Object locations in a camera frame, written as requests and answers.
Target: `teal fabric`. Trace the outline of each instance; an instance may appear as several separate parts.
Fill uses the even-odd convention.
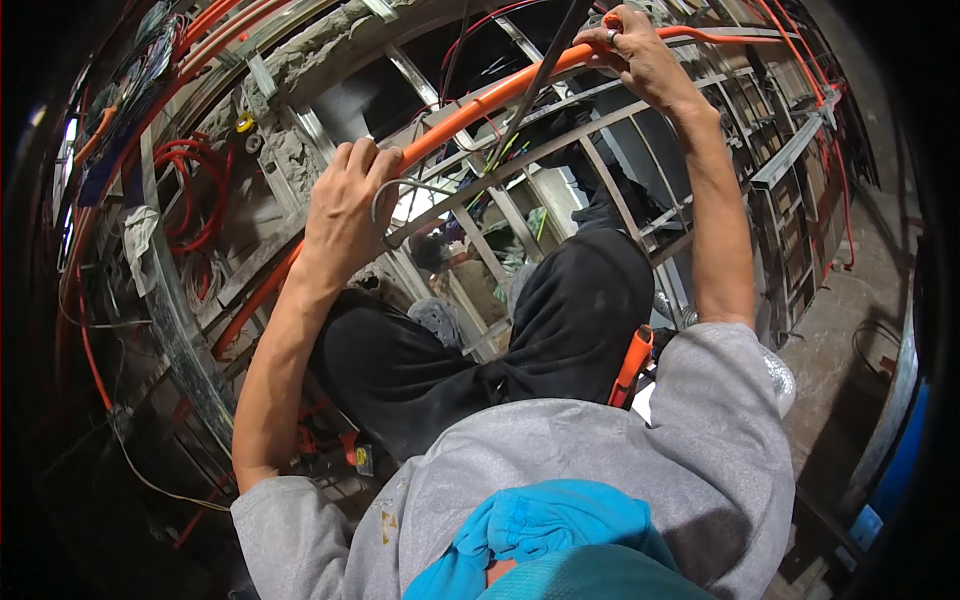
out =
[[[650,521],[646,502],[607,484],[554,479],[501,490],[487,498],[444,554],[414,579],[403,598],[475,600],[486,588],[485,571],[491,559],[514,559],[522,565],[597,544],[631,548],[677,571]]]
[[[518,564],[479,600],[712,600],[680,574],[642,552],[616,545],[580,546]]]

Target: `person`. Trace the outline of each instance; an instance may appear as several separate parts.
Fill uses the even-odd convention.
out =
[[[700,323],[660,356],[651,425],[607,406],[651,265],[614,228],[546,256],[516,299],[509,351],[478,365],[357,290],[396,193],[399,150],[337,149],[311,192],[303,250],[260,338],[236,411],[232,512],[260,596],[759,598],[783,556],[794,482],[753,327],[747,218],[719,113],[642,13],[612,68],[668,117],[693,190]],[[608,30],[575,43],[603,43]],[[399,461],[351,534],[294,455],[307,369]]]

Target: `black pants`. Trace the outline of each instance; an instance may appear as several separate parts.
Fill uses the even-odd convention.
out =
[[[629,237],[598,229],[567,239],[517,299],[509,352],[478,365],[370,294],[345,290],[310,358],[330,400],[398,460],[451,424],[539,397],[606,403],[631,336],[650,319],[653,272]]]

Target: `gray t-shirt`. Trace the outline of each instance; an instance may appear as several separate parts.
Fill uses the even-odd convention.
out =
[[[759,598],[787,544],[794,482],[753,331],[698,324],[660,358],[652,426],[574,399],[494,406],[408,460],[353,539],[305,477],[267,479],[230,511],[264,600],[398,599],[492,493],[599,481],[646,500],[682,574],[720,598]]]

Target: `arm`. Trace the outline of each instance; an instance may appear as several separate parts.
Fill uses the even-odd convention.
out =
[[[588,65],[612,69],[624,85],[669,118],[680,138],[693,190],[694,298],[701,323],[754,326],[753,252],[740,188],[720,132],[720,115],[687,77],[642,12],[614,8],[623,34],[615,53]],[[607,29],[581,32],[573,42],[605,44]]]
[[[399,148],[372,140],[342,144],[310,190],[303,250],[290,269],[253,355],[233,424],[233,470],[240,493],[290,465],[307,359],[330,305],[357,270],[383,252],[380,236],[396,206],[385,194],[376,226],[373,194],[393,175]]]

